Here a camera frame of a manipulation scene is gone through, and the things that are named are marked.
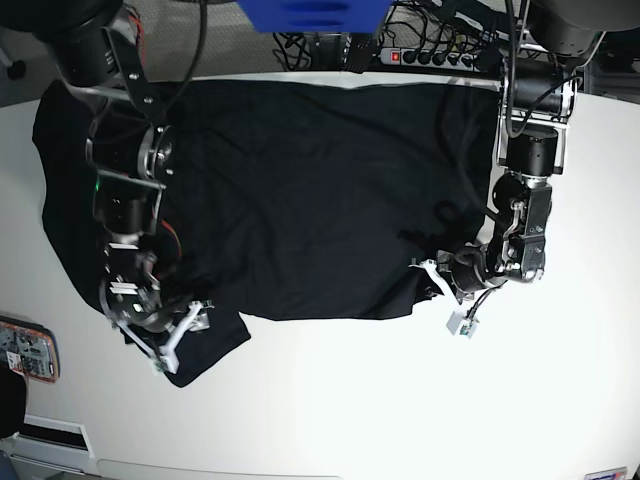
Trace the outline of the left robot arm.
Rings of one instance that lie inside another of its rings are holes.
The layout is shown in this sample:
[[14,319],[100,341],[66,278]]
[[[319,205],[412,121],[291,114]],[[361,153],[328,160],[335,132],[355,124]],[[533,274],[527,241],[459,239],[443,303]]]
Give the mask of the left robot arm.
[[636,1],[506,2],[490,241],[439,252],[430,277],[456,302],[507,281],[530,283],[545,269],[552,207],[549,179],[564,171],[568,119],[582,70],[609,32],[638,28]]

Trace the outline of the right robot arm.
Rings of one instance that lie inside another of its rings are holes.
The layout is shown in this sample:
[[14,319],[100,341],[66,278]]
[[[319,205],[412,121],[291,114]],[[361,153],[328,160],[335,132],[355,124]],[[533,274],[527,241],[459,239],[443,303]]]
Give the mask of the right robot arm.
[[72,95],[95,113],[85,141],[96,170],[94,218],[106,233],[106,275],[99,288],[105,315],[116,325],[153,334],[171,329],[176,308],[164,305],[157,261],[140,248],[155,234],[175,131],[169,108],[193,78],[207,34],[208,5],[198,4],[196,50],[177,91],[163,100],[147,80],[129,11],[121,1],[4,1],[2,27],[32,34],[45,45]]

